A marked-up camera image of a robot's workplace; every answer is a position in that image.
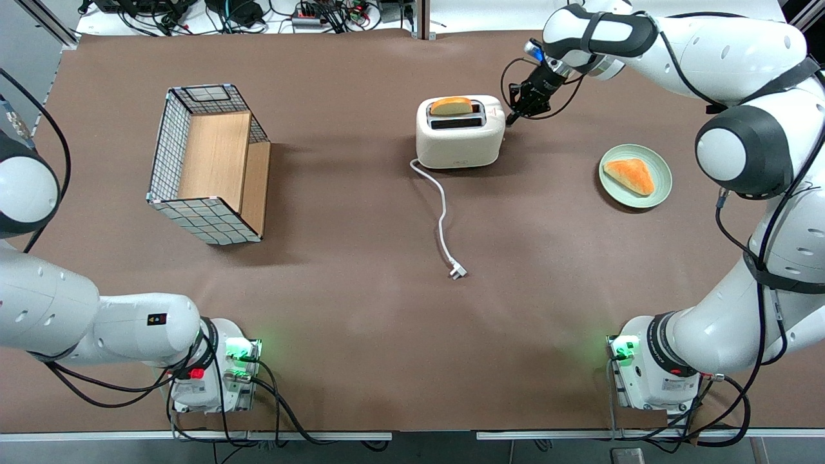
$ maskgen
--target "table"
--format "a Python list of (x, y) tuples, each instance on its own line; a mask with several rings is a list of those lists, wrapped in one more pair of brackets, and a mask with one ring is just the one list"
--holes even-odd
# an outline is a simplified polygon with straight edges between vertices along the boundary
[[(269, 9), (269, 0), (256, 0), (264, 11)], [(431, 19), (434, 23), (431, 30), (437, 35), (468, 32), (468, 31), (535, 31), (544, 28), (549, 15), (556, 9), (568, 3), (568, 0), (434, 0), (431, 4)], [(276, 11), (289, 14), (295, 9), (293, 0), (272, 0), (271, 5)], [(655, 15), (666, 16), (678, 12), (685, 12), (686, 7), (682, 0), (637, 0), (634, 5), (639, 10), (646, 10)], [(743, 3), (739, 0), (691, 0), (691, 11), (724, 11), (758, 17), (772, 21), (784, 21), (779, 3), (776, 0), (751, 0)], [(370, 19), (377, 20), (379, 14), (374, 9), (369, 10)], [(193, 33), (213, 31), (215, 25), (209, 20), (212, 16), (215, 24), (217, 15), (206, 12), (205, 3), (193, 5), (184, 16), (183, 24), (189, 26)], [(264, 17), (266, 21), (265, 34), (295, 33), (295, 30), (284, 23), (286, 17), (270, 12)], [(129, 19), (138, 27), (158, 33), (158, 29), (145, 18)], [(137, 21), (149, 24), (138, 24)], [(406, 21), (381, 23), (376, 29), (409, 28)], [(77, 28), (83, 34), (95, 36), (139, 36), (140, 32), (124, 25), (121, 19), (114, 14), (104, 14), (92, 5), (88, 14), (80, 19)], [(319, 33), (321, 31), (299, 30), (299, 33)]]
[[(74, 152), (73, 183), (34, 253), (102, 294), (177, 292), (203, 315), (234, 320), (263, 339), (307, 429), (605, 428), (605, 336), (635, 315), (695, 304), (738, 253), (715, 228), (718, 189), (694, 160), (703, 106), (626, 70), (585, 81), (553, 120), (516, 123), (496, 163), (437, 175), (450, 251), (470, 272), (446, 276), (437, 192), (407, 165), (415, 108), (498, 95), (503, 65), (531, 35), (86, 36), (65, 53), (49, 97)], [(276, 143), (259, 244), (204, 245), (144, 202), (163, 95), (201, 83), (237, 85)], [(56, 139), (39, 132), (59, 172)], [(596, 184), (599, 158), (629, 142), (658, 151), (674, 176), (670, 198), (643, 214)], [(726, 224), (746, 237), (761, 209), (730, 201)], [(823, 351), (764, 369), (753, 426), (823, 426)], [(159, 394), (98, 410), (24, 353), (3, 350), (0, 368), (16, 373), (0, 378), (4, 433), (168, 430)], [(135, 385), (152, 377), (139, 364), (83, 372)], [(623, 412), (633, 413), (628, 426), (649, 423)], [(265, 404), (230, 419), (244, 430), (273, 421)]]

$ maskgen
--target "wooden board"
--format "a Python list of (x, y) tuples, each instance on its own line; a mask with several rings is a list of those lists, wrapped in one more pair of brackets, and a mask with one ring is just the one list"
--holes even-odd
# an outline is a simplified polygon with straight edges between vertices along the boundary
[(250, 111), (192, 116), (178, 198), (219, 196), (240, 211), (251, 122)]
[(272, 144), (250, 144), (247, 152), (246, 176), (243, 179), (241, 217), (252, 230), (263, 236), (263, 220), (266, 212), (266, 184), (269, 180), (269, 155)]

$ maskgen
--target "bread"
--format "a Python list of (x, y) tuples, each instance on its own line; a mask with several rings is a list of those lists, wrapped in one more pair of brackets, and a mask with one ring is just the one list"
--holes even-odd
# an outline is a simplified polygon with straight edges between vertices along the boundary
[(656, 190), (648, 165), (641, 159), (617, 159), (605, 163), (605, 173), (620, 184), (642, 196)]
[(473, 103), (469, 98), (448, 97), (437, 100), (430, 107), (433, 116), (465, 115), (473, 112)]

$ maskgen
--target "green plate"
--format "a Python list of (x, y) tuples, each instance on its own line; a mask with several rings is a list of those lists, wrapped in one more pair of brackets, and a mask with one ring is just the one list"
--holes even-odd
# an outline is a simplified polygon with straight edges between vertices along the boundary
[[(605, 173), (605, 163), (617, 159), (638, 158), (648, 165), (653, 177), (655, 190), (648, 196), (642, 196), (628, 189)], [(673, 176), (670, 168), (655, 151), (642, 145), (624, 144), (607, 150), (599, 163), (599, 180), (608, 194), (616, 201), (633, 208), (652, 208), (665, 201), (673, 187)]]

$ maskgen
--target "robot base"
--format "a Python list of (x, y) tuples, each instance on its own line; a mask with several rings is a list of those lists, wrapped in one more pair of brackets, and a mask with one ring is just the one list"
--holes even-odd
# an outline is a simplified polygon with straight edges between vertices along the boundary
[[(172, 386), (174, 409), (180, 413), (202, 411), (218, 413), (221, 411), (221, 386), (224, 393), (223, 411), (245, 411), (252, 408), (252, 397), (255, 394), (255, 384), (243, 381), (239, 377), (253, 377), (257, 374), (256, 362), (243, 362), (229, 356), (227, 339), (242, 339), (243, 332), (232, 321), (226, 319), (210, 320), (214, 325), (218, 346), (215, 348), (216, 359), (203, 370), (200, 379), (175, 381)], [(259, 340), (250, 340), (253, 346), (251, 357), (255, 361), (261, 356)], [(228, 372), (235, 376), (225, 375)]]
[(614, 378), (620, 405), (639, 410), (666, 410), (680, 414), (691, 407), (699, 390), (700, 374), (679, 377), (662, 369), (648, 348), (648, 326), (653, 317), (631, 319), (621, 335), (608, 339), (613, 356), (629, 355), (616, 361)]

